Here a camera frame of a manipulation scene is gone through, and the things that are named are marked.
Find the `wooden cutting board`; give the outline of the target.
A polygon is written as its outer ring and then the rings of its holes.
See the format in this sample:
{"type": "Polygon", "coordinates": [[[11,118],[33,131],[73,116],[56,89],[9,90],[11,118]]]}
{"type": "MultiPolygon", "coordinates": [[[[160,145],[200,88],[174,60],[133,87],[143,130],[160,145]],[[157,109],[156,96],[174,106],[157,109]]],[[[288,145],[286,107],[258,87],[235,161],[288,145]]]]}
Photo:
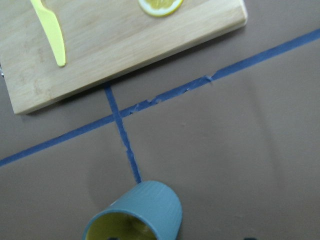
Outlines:
{"type": "Polygon", "coordinates": [[[243,27],[242,0],[185,0],[153,17],[136,0],[45,0],[59,21],[66,65],[56,63],[28,0],[0,3],[0,64],[13,112],[29,114],[105,81],[243,27]]]}

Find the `blue ribbed mug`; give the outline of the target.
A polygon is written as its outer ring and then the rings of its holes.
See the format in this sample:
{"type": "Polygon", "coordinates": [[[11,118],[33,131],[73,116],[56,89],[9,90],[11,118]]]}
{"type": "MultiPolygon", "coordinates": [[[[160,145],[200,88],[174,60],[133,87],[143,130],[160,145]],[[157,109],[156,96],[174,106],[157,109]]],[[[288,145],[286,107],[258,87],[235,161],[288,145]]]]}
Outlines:
{"type": "Polygon", "coordinates": [[[159,181],[143,181],[105,210],[84,229],[84,240],[175,240],[182,223],[177,194],[159,181]]]}

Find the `yellow plastic knife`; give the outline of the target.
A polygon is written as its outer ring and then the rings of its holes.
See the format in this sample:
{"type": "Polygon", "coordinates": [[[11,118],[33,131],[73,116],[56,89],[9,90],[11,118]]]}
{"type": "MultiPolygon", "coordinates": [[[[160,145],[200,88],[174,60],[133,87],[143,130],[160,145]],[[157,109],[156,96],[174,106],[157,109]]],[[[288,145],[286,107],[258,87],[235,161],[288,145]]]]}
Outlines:
{"type": "Polygon", "coordinates": [[[56,64],[61,68],[64,67],[67,63],[65,42],[56,14],[44,6],[41,0],[30,2],[47,37],[56,64]]]}

